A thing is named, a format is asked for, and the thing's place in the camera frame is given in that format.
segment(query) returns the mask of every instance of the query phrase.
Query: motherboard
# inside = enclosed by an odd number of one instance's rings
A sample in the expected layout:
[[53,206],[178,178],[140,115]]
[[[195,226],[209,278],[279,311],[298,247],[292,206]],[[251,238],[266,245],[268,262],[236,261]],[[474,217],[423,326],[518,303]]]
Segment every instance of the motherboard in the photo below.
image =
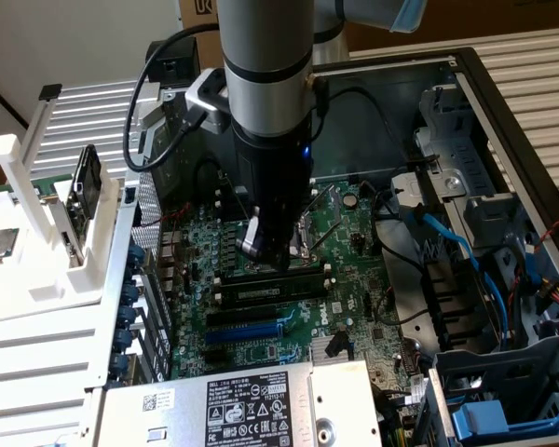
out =
[[[372,247],[371,198],[359,195],[345,181],[315,186],[283,273],[244,258],[235,241],[246,221],[221,219],[215,207],[166,221],[159,265],[176,325],[171,379],[363,359],[380,388],[406,389],[399,328],[377,318],[389,279]],[[336,338],[346,344],[330,357]]]

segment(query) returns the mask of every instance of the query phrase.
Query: wall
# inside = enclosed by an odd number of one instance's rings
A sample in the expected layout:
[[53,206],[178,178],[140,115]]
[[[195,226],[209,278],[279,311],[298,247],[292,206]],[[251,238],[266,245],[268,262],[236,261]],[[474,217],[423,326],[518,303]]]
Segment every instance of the wall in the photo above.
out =
[[[28,121],[45,84],[133,78],[178,31],[174,0],[0,0],[0,92]],[[0,108],[0,133],[21,133]]]

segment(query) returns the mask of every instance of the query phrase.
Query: cardboard box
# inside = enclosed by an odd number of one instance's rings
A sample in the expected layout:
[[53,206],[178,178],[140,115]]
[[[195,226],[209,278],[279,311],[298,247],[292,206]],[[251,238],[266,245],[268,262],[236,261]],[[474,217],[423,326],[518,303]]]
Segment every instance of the cardboard box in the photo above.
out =
[[[216,0],[179,1],[185,28],[217,22]],[[429,0],[415,33],[390,33],[348,23],[346,36],[349,50],[357,51],[558,27],[559,0]],[[201,68],[221,67],[219,33],[202,34],[197,41]]]

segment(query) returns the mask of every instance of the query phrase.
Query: robotic arm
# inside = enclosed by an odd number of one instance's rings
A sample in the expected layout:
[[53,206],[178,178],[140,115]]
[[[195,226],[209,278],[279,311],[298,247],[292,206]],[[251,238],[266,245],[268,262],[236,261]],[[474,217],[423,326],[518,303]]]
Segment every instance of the robotic arm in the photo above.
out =
[[344,20],[412,32],[426,0],[219,0],[231,126],[253,203],[241,251],[285,269],[313,168],[314,36]]

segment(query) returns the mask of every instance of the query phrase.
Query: power supply label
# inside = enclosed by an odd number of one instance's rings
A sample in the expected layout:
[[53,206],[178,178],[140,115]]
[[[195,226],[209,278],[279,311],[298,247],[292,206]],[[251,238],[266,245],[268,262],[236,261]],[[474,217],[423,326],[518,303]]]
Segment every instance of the power supply label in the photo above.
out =
[[288,373],[207,384],[206,447],[293,445]]

